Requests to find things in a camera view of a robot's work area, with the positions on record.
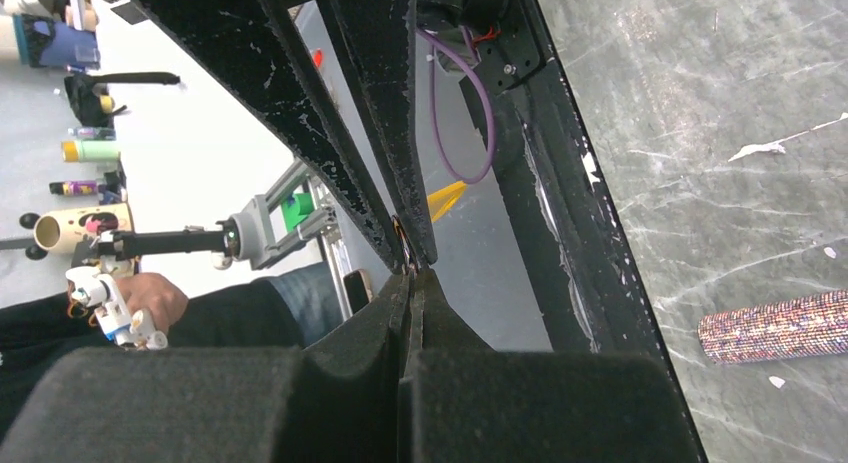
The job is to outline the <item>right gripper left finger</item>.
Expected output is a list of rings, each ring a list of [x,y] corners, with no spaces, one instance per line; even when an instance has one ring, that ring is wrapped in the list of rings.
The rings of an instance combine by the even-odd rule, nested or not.
[[[46,371],[5,462],[392,462],[409,275],[305,348],[82,347]]]

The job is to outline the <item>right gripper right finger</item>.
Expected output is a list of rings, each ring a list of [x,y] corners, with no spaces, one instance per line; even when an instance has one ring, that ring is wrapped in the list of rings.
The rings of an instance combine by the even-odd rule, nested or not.
[[[402,462],[702,462],[666,371],[633,355],[498,352],[414,276],[399,385]]]

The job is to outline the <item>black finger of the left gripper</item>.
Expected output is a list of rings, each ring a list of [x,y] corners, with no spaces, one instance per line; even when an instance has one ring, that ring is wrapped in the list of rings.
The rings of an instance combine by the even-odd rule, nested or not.
[[[387,208],[284,0],[131,0],[330,190],[393,273]]]
[[[416,1],[317,0],[395,210],[409,262],[437,259],[416,144]]]

